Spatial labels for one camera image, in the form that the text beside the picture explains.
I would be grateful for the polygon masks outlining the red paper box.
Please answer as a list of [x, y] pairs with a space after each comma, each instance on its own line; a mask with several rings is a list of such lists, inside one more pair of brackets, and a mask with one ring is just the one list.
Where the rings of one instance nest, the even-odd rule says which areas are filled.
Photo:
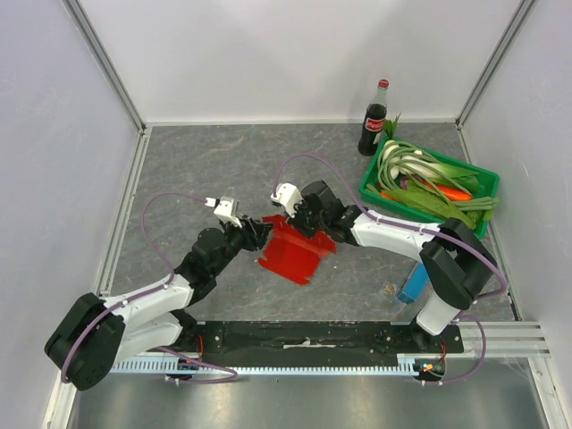
[[298, 286], [307, 286], [322, 260], [337, 251], [335, 242], [324, 232], [308, 239], [289, 225], [283, 215], [266, 216], [263, 221], [273, 226], [272, 237], [258, 263]]

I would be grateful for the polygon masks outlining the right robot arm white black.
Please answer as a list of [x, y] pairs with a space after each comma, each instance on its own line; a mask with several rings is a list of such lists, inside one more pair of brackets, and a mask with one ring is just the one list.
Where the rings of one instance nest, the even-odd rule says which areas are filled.
[[422, 264], [433, 295], [409, 329], [411, 345], [430, 351], [445, 327], [478, 300], [490, 278], [500, 271], [492, 254], [459, 219], [443, 224], [415, 223], [379, 214], [360, 204], [344, 205], [324, 181], [304, 189], [281, 183], [271, 194], [289, 224], [307, 238], [323, 232], [338, 243], [380, 248]]

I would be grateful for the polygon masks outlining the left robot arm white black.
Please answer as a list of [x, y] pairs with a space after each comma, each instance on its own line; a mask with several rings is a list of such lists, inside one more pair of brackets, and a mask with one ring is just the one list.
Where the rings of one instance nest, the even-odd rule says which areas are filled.
[[186, 351], [196, 341], [186, 308], [204, 299], [216, 279], [241, 252], [262, 249], [273, 226], [248, 216], [207, 228], [182, 262], [163, 279], [130, 294], [101, 299], [90, 292], [73, 303], [44, 351], [63, 383], [85, 391], [112, 367], [150, 349]]

